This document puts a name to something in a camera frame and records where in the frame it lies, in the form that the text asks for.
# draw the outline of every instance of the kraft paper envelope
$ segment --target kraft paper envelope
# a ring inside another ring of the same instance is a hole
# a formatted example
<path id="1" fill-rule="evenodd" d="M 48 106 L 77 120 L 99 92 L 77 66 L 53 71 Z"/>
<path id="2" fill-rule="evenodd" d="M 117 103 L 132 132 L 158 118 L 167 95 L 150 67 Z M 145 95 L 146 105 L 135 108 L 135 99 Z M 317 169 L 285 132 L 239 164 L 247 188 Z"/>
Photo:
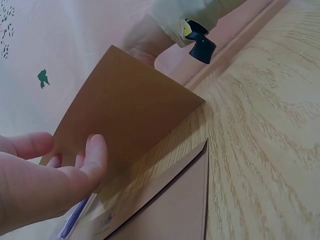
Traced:
<path id="1" fill-rule="evenodd" d="M 111 46 L 71 103 L 54 133 L 54 150 L 40 164 L 61 155 L 63 166 L 73 166 L 77 153 L 85 149 L 87 137 L 102 134 L 108 145 L 108 183 L 203 101 L 154 68 Z"/>
<path id="2" fill-rule="evenodd" d="M 205 240 L 209 146 L 205 141 L 121 205 L 79 224 L 70 240 Z M 63 223 L 51 240 L 57 239 Z"/>

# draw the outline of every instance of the hand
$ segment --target hand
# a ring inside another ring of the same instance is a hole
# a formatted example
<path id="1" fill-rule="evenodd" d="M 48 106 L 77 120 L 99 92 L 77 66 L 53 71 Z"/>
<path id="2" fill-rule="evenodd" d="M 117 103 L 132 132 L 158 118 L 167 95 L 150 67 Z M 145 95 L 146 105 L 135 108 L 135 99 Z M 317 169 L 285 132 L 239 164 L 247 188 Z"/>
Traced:
<path id="1" fill-rule="evenodd" d="M 156 58 L 175 42 L 146 14 L 125 36 L 120 48 L 144 64 L 155 66 Z"/>
<path id="2" fill-rule="evenodd" d="M 0 236 L 35 222 L 56 218 L 86 198 L 107 170 L 107 146 L 101 135 L 87 139 L 75 167 L 61 167 L 53 157 L 47 166 L 27 161 L 54 147 L 49 133 L 0 135 Z"/>

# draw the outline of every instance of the cuff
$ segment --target cuff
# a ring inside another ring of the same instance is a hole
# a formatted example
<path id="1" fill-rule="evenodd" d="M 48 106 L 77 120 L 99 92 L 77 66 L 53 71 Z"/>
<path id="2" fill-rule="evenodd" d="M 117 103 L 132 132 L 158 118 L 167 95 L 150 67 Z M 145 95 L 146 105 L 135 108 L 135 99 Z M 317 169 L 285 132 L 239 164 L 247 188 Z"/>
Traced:
<path id="1" fill-rule="evenodd" d="M 183 35 L 183 22 L 190 19 L 210 32 L 220 18 L 239 7 L 246 0 L 155 0 L 150 16 L 181 48 L 193 41 Z"/>

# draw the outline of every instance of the pen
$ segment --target pen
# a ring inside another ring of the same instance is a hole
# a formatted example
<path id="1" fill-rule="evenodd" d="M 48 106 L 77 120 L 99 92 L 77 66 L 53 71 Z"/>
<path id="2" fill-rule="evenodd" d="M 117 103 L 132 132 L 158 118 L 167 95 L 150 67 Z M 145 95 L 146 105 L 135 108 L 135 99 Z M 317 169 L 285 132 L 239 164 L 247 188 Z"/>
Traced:
<path id="1" fill-rule="evenodd" d="M 74 212 L 70 216 L 69 220 L 67 221 L 62 233 L 60 234 L 61 239 L 66 239 L 68 237 L 69 233 L 71 232 L 71 230 L 75 226 L 80 214 L 84 210 L 89 199 L 90 199 L 90 196 L 88 196 L 87 198 L 85 198 L 84 200 L 82 200 L 78 204 L 78 206 L 76 207 L 76 209 L 74 210 Z"/>

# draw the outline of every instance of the light wood tabletop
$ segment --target light wood tabletop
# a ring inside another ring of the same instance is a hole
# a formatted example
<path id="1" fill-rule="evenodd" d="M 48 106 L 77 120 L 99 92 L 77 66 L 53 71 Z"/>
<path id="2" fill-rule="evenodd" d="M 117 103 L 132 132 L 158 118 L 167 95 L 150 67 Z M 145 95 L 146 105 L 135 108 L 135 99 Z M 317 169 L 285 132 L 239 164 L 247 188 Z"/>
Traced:
<path id="1" fill-rule="evenodd" d="M 202 74 L 194 92 L 206 103 L 107 186 L 80 225 L 209 138 L 207 239 L 320 239 L 319 40 L 319 0 L 289 2 L 222 74 Z M 2 238 L 48 239 L 59 221 Z"/>

